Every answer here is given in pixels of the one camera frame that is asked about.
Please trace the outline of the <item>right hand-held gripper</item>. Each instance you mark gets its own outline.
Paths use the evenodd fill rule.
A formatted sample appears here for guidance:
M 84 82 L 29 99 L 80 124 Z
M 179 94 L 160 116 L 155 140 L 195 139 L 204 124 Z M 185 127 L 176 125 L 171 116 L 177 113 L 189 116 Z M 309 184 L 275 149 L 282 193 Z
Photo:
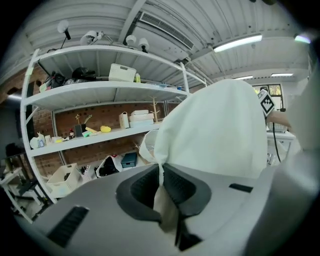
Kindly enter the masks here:
M 259 103 L 262 108 L 264 117 L 267 118 L 269 114 L 275 109 L 275 103 L 271 95 L 265 89 L 261 89 L 257 96 L 258 96 Z

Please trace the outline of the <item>white clothes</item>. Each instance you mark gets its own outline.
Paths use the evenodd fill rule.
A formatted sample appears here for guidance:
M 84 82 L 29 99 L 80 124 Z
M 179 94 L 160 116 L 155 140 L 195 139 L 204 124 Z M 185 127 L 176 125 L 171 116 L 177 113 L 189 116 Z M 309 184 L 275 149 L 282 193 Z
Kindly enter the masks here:
M 225 79 L 191 94 L 162 121 L 153 153 L 139 154 L 162 167 L 258 179 L 267 165 L 264 114 L 253 87 Z

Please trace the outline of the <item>person's right forearm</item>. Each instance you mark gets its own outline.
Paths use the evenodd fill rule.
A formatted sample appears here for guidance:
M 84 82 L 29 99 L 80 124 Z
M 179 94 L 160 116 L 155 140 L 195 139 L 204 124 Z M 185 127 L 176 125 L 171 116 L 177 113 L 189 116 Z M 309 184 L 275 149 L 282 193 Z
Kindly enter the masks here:
M 266 122 L 280 124 L 287 128 L 291 128 L 291 124 L 289 123 L 286 112 L 272 110 L 271 113 L 267 116 Z

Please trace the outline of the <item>window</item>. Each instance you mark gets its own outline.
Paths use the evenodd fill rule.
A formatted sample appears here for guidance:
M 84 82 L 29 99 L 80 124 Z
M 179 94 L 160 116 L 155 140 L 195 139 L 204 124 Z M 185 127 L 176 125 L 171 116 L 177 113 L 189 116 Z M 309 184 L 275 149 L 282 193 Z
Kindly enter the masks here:
M 277 111 L 284 107 L 282 88 L 280 84 L 253 85 L 253 88 L 257 94 L 261 89 L 268 91 L 275 103 L 275 109 Z

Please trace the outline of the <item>black and white bag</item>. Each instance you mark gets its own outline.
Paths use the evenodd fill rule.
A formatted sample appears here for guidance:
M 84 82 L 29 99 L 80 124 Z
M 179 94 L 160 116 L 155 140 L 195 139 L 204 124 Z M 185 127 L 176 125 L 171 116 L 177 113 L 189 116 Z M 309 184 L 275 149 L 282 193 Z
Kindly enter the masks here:
M 106 177 L 123 171 L 120 155 L 108 155 L 102 163 L 95 169 L 97 178 Z

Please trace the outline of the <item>dark teal box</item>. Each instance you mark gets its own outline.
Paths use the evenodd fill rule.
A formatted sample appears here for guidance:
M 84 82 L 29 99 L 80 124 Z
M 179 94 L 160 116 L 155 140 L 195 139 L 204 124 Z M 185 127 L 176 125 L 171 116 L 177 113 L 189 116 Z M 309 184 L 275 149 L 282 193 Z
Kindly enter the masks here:
M 137 165 L 138 155 L 136 152 L 126 153 L 121 160 L 122 168 L 133 168 Z

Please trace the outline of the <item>black metal stand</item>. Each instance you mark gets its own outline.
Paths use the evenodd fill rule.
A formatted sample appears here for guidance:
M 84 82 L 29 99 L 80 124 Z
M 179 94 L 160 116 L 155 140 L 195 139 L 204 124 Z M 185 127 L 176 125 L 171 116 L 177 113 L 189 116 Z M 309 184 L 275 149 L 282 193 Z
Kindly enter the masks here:
M 15 143 L 7 144 L 5 156 L 0 158 L 0 181 L 6 178 L 12 178 L 8 183 L 16 185 L 11 192 L 14 197 L 32 197 L 41 205 L 48 206 L 47 195 L 39 185 L 25 149 Z

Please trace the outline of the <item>yellow and green stationery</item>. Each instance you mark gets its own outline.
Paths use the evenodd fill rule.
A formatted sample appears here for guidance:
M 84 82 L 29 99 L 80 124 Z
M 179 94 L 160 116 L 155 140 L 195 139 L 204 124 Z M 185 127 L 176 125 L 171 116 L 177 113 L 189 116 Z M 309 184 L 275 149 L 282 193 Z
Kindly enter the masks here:
M 90 137 L 90 136 L 97 136 L 100 133 L 101 133 L 100 131 L 96 131 L 92 128 L 86 127 L 85 131 L 82 132 L 82 136 L 86 138 L 86 137 Z

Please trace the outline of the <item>black pen holder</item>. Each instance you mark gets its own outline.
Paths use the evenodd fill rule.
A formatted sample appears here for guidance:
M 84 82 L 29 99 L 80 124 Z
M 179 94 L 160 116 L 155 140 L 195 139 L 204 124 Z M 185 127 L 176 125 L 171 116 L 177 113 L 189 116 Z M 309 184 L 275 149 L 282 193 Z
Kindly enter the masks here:
M 83 132 L 86 131 L 86 125 L 84 123 L 80 122 L 80 115 L 77 114 L 75 116 L 75 119 L 77 121 L 77 124 L 74 126 L 74 134 L 76 138 L 82 137 Z

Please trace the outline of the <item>white plastic bag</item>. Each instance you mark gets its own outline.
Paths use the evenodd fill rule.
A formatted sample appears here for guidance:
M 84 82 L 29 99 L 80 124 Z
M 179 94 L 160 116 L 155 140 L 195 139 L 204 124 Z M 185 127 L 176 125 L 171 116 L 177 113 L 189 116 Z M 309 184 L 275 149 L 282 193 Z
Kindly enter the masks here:
M 45 147 L 46 146 L 45 136 L 40 132 L 38 132 L 37 137 L 33 137 L 30 140 L 29 145 L 33 150 Z

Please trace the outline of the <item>beige wooden box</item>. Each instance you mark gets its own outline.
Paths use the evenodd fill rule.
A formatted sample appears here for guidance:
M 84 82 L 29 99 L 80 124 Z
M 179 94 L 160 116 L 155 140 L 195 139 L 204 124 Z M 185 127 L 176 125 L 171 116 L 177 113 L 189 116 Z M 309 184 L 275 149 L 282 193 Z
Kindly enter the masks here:
M 130 128 L 128 113 L 126 111 L 122 112 L 119 115 L 119 125 L 121 129 L 128 129 Z

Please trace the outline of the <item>ceiling air vent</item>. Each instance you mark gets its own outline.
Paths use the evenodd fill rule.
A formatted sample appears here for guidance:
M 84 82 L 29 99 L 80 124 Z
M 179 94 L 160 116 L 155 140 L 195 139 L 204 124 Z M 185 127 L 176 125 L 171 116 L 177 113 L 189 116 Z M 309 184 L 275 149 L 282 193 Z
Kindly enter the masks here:
M 139 21 L 151 25 L 154 28 L 167 33 L 168 35 L 172 36 L 173 38 L 181 42 L 190 50 L 194 47 L 194 43 L 188 37 L 186 37 L 184 34 L 179 32 L 177 29 L 172 27 L 167 22 L 157 18 L 156 16 L 150 13 L 144 11 L 140 16 Z

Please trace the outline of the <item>white cylinder lamp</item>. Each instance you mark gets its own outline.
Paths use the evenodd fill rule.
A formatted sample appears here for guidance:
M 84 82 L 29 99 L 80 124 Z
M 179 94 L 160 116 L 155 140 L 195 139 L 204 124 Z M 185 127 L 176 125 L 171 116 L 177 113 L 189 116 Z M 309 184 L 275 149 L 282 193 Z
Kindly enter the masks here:
M 141 38 L 138 42 L 138 47 L 142 49 L 142 51 L 144 53 L 148 53 L 148 50 L 149 50 L 149 43 L 148 43 L 148 40 L 146 38 Z
M 97 32 L 94 30 L 90 30 L 80 39 L 80 45 L 81 46 L 92 45 L 96 41 L 101 40 L 103 36 L 104 36 L 104 33 L 102 31 Z

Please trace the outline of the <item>black bags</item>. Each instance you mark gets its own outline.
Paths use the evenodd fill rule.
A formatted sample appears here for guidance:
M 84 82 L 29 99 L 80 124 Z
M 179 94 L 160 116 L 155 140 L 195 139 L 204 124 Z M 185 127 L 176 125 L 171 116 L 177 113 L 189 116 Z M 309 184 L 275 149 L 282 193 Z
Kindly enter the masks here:
M 43 84 L 49 90 L 49 89 L 55 89 L 63 86 L 65 81 L 66 81 L 66 78 L 63 75 L 55 71 L 52 71 L 51 75 L 49 75 L 46 78 Z

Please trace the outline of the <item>black helmet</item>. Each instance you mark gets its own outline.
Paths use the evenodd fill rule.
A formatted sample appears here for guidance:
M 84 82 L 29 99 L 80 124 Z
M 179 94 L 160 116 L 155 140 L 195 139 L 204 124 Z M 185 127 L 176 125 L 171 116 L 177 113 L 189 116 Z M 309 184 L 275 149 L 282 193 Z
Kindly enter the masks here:
M 72 78 L 77 80 L 95 81 L 96 72 L 86 67 L 78 67 L 72 73 Z

